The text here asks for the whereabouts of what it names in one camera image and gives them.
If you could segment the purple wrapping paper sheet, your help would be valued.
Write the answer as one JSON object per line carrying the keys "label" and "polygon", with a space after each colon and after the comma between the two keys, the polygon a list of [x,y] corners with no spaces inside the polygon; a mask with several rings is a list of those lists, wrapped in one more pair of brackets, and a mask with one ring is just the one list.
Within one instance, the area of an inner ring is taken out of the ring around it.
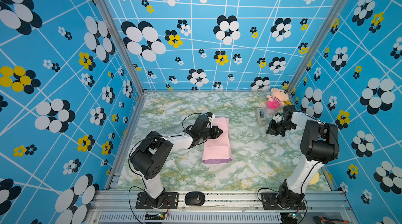
{"label": "purple wrapping paper sheet", "polygon": [[222,130],[217,139],[210,139],[204,143],[202,162],[207,165],[227,164],[233,160],[229,142],[229,119],[215,118],[212,126]]}

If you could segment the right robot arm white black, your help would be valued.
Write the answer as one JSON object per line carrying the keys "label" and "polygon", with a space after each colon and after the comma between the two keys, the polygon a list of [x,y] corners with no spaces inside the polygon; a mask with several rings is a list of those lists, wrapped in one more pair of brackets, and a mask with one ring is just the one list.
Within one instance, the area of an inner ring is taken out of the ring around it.
{"label": "right robot arm white black", "polygon": [[289,209],[302,203],[308,184],[325,164],[336,160],[340,153],[338,127],[317,120],[295,106],[286,105],[282,119],[271,120],[267,134],[285,136],[291,129],[300,127],[304,132],[300,142],[301,158],[291,174],[278,189],[277,204]]}

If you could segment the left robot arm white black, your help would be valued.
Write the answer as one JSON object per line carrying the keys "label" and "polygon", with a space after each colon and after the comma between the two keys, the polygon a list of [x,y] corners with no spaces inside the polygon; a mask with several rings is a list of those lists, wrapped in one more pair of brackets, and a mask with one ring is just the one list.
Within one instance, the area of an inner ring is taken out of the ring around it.
{"label": "left robot arm white black", "polygon": [[196,115],[198,117],[195,122],[183,127],[182,133],[164,136],[151,131],[132,147],[128,165],[142,179],[144,191],[140,196],[148,207],[160,208],[167,203],[166,190],[159,173],[172,152],[188,150],[208,141],[216,145],[217,140],[228,133],[226,123],[218,125],[218,121],[225,122],[225,118],[216,118],[211,112]]}

